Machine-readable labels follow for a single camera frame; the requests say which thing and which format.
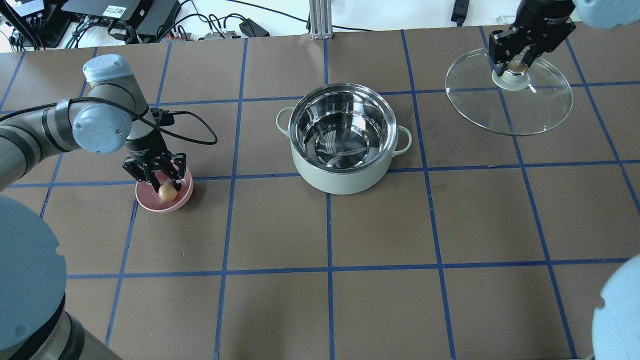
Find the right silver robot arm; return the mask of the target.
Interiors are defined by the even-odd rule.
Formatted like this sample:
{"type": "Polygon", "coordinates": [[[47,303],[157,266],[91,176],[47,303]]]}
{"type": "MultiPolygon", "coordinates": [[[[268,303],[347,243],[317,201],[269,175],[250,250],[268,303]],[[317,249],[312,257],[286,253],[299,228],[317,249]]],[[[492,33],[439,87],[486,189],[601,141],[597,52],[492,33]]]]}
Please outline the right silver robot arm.
{"type": "MultiPolygon", "coordinates": [[[[577,11],[589,27],[611,29],[638,22],[637,0],[522,0],[507,30],[489,36],[493,81],[506,91],[526,88],[528,70],[544,53],[553,52],[576,28],[577,11]]],[[[615,271],[601,290],[604,305],[593,312],[592,350],[595,360],[639,358],[640,259],[635,256],[615,271]]]]}

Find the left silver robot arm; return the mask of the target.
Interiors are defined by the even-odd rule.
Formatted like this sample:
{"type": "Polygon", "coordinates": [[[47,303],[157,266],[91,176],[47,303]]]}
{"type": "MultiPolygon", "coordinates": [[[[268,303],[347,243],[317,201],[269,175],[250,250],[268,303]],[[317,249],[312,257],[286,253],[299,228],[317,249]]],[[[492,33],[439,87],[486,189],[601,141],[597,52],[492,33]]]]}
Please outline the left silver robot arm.
{"type": "MultiPolygon", "coordinates": [[[[186,155],[171,153],[125,57],[99,55],[83,65],[85,97],[16,111],[1,118],[1,189],[41,161],[85,150],[126,148],[123,168],[162,191],[158,174],[176,191],[185,182],[186,155]]],[[[118,355],[66,308],[67,266],[57,237],[39,214],[1,196],[1,358],[116,360],[118,355]]]]}

